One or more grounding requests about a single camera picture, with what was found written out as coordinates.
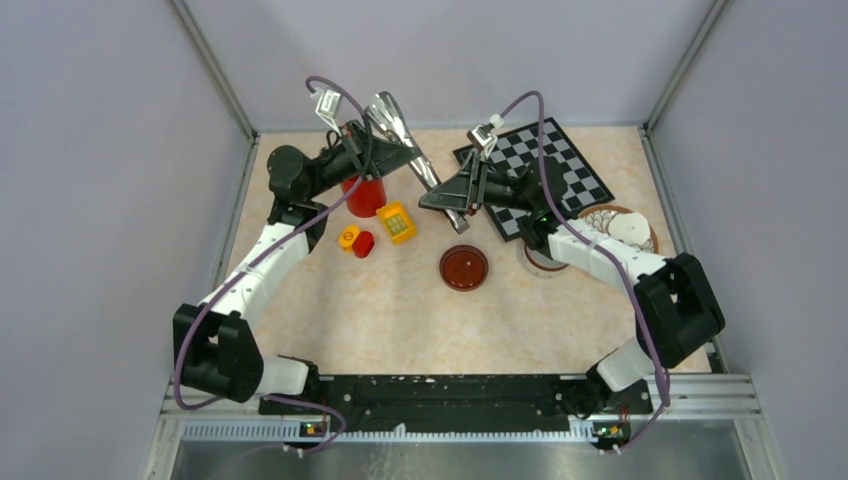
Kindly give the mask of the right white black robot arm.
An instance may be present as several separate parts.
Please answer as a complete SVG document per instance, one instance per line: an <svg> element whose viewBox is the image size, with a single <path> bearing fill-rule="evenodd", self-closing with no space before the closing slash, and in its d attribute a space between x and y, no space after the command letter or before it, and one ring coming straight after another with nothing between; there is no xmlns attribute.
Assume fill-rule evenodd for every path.
<svg viewBox="0 0 848 480"><path fill-rule="evenodd" d="M419 199L429 210L470 214L481 206L527 212L519 230L525 245L550 260L577 267L623 293L635 314L636 332L587 373L586 397L612 412L627 388L653 375L663 405L670 403L669 371L720 333L726 321L701 262L683 252L664 257L645 252L567 215L554 183L560 164L540 157L518 177L490 172L478 153Z"/></svg>

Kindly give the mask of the white round food slice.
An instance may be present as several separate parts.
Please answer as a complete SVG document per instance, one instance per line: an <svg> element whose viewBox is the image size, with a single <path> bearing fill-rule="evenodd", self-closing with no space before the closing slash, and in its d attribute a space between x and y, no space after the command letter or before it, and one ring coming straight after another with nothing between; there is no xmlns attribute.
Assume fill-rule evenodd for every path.
<svg viewBox="0 0 848 480"><path fill-rule="evenodd" d="M624 244L643 251L654 251L651 227L647 218L640 213L617 213L611 218L607 233Z"/></svg>

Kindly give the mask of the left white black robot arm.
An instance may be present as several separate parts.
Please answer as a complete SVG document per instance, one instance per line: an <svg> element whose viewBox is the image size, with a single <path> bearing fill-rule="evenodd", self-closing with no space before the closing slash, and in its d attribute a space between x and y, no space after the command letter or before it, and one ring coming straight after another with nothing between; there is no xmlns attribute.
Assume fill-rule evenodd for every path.
<svg viewBox="0 0 848 480"><path fill-rule="evenodd" d="M321 388L309 379L309 362L263 354L252 323L323 236L332 210L317 197L347 180L360 186L381 179L421 154L417 147L375 137L355 120L336 137L314 158L293 145L271 151L266 169L274 199L259 238L220 286L175 312L173 385L181 408L189 407L181 387L238 403L282 394L302 414L319 404Z"/></svg>

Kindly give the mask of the silver metal tongs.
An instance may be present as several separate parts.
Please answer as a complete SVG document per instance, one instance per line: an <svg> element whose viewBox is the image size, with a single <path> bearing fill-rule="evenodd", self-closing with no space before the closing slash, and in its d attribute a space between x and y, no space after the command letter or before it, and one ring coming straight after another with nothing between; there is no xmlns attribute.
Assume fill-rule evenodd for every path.
<svg viewBox="0 0 848 480"><path fill-rule="evenodd" d="M442 184L427 156L414 140L399 104L388 91L372 97L364 109L365 126L372 127L383 140L376 139L367 161L365 178L369 181L382 179L403 165L409 165L426 193L431 193ZM387 204L376 210L387 232L395 244L410 239L416 227L408 212L395 204Z"/></svg>

